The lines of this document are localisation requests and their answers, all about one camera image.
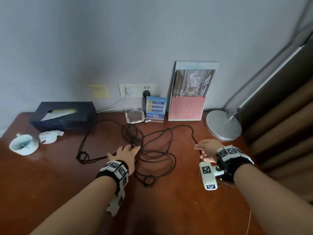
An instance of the silver lamp base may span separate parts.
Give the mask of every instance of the silver lamp base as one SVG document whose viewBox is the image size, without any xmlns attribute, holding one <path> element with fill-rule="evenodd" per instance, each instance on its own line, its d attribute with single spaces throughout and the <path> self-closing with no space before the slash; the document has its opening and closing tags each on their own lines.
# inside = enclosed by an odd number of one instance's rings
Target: silver lamp base
<svg viewBox="0 0 313 235">
<path fill-rule="evenodd" d="M 242 128 L 234 115 L 222 110 L 211 111 L 206 118 L 209 132 L 216 138 L 232 141 L 241 135 Z"/>
</svg>

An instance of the black cord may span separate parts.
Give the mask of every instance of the black cord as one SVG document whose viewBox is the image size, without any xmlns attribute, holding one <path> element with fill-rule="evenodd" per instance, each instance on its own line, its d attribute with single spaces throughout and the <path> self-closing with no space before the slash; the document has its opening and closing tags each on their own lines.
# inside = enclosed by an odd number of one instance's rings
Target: black cord
<svg viewBox="0 0 313 235">
<path fill-rule="evenodd" d="M 191 137 L 194 140 L 194 142 L 197 144 L 196 139 L 194 138 L 194 130 L 192 127 L 190 127 L 189 125 L 178 125 L 176 127 L 173 128 L 167 128 L 165 130 L 159 130 L 159 131 L 155 131 L 153 133 L 147 134 L 147 135 L 143 135 L 143 133 L 141 132 L 141 130 L 135 125 L 135 124 L 127 124 L 127 125 L 121 125 L 117 122 L 114 122 L 112 120 L 100 120 L 99 122 L 97 122 L 96 124 L 94 124 L 94 126 L 86 133 L 86 135 L 84 136 L 79 149 L 78 149 L 78 153 L 76 155 L 76 159 L 81 163 L 81 164 L 88 164 L 88 163 L 94 163 L 97 162 L 99 160 L 102 160 L 104 158 L 107 158 L 107 156 L 104 157 L 99 157 L 99 158 L 94 158 L 94 159 L 90 159 L 89 154 L 85 151 L 83 151 L 83 147 L 84 144 L 87 140 L 88 135 L 90 134 L 90 132 L 92 131 L 92 129 L 98 125 L 101 122 L 112 122 L 115 123 L 119 126 L 122 127 L 122 136 L 123 138 L 129 143 L 131 144 L 131 147 L 134 148 L 136 146 L 141 146 L 140 150 L 138 151 L 138 153 L 135 156 L 135 164 L 137 163 L 138 160 L 145 162 L 145 163 L 159 163 L 159 162 L 163 162 L 163 161 L 170 161 L 171 166 L 170 168 L 164 172 L 161 175 L 158 176 L 154 176 L 154 175 L 145 175 L 145 174 L 141 174 L 138 171 L 135 170 L 135 175 L 136 177 L 143 183 L 144 186 L 153 186 L 154 183 L 157 181 L 158 178 L 166 176 L 168 174 L 170 174 L 175 166 L 176 166 L 176 157 L 174 154 L 169 153 L 171 144 L 172 144 L 172 139 L 173 139 L 173 130 L 178 128 L 178 127 L 188 127 L 191 129 Z M 147 144 L 157 140 L 158 138 L 160 138 L 162 135 L 164 135 L 167 131 L 170 131 L 171 133 L 171 139 L 170 139 L 170 143 L 167 147 L 167 149 L 165 151 L 159 151 L 159 150 L 145 150 L 145 147 L 147 146 Z M 144 138 L 150 136 L 150 135 L 154 135 L 154 134 L 159 134 L 156 138 L 151 139 L 150 141 L 146 142 L 144 144 Z"/>
</svg>

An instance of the white wall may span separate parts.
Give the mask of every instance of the white wall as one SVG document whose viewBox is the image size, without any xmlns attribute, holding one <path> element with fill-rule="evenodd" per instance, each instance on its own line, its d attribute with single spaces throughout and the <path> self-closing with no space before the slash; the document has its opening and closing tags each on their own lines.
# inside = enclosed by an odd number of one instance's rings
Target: white wall
<svg viewBox="0 0 313 235">
<path fill-rule="evenodd" d="M 109 86 L 98 109 L 120 99 L 119 82 L 167 96 L 176 60 L 220 63 L 206 109 L 221 108 L 290 40 L 305 3 L 0 0 L 0 130 L 41 101 L 92 101 L 86 84 Z"/>
</svg>

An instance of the wooden table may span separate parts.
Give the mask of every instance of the wooden table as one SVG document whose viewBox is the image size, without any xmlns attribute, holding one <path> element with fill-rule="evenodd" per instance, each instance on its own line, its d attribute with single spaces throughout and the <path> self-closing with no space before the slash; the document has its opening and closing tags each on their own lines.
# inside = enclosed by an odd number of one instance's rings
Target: wooden table
<svg viewBox="0 0 313 235">
<path fill-rule="evenodd" d="M 29 234 L 51 213 L 72 198 L 92 180 L 107 162 L 81 165 L 75 156 L 83 133 L 65 132 L 52 144 L 40 144 L 29 156 L 20 156 L 9 150 L 9 143 L 17 133 L 38 138 L 39 132 L 28 120 L 31 113 L 17 116 L 0 140 L 0 233 Z M 168 122 L 138 124 L 143 134 L 187 124 L 194 129 L 197 141 L 212 138 L 206 130 L 203 114 L 198 122 Z M 101 113 L 98 119 L 111 119 L 126 124 L 123 113 Z M 167 132 L 149 149 L 164 149 L 170 140 Z M 233 144 L 249 154 L 242 137 Z M 89 135 L 84 150 L 91 158 L 115 152 L 127 145 L 121 128 L 105 122 Z M 249 207 L 237 188 L 222 185 L 215 191 L 206 191 L 199 176 L 199 152 L 193 150 L 191 130 L 174 130 L 170 152 L 177 157 L 174 171 L 160 178 L 152 188 L 145 188 L 132 176 L 125 188 L 126 197 L 116 217 L 104 219 L 99 234 L 245 234 Z M 161 164 L 152 167 L 138 165 L 138 170 L 158 174 Z M 251 219 L 249 234 L 264 234 Z"/>
</svg>

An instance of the hand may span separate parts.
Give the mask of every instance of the hand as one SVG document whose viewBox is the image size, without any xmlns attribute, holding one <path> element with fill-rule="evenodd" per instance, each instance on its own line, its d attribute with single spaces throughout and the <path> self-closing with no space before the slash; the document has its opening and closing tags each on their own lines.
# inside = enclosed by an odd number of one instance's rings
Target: hand
<svg viewBox="0 0 313 235">
<path fill-rule="evenodd" d="M 137 146 L 131 150 L 131 145 L 124 147 L 120 146 L 116 152 L 116 156 L 113 156 L 111 153 L 108 153 L 108 159 L 113 160 L 122 160 L 128 166 L 128 175 L 131 175 L 135 171 L 135 155 L 138 153 L 140 146 Z"/>
<path fill-rule="evenodd" d="M 201 150 L 200 158 L 206 162 L 217 163 L 217 150 L 224 145 L 215 139 L 204 139 L 194 146 L 195 150 Z"/>
</svg>

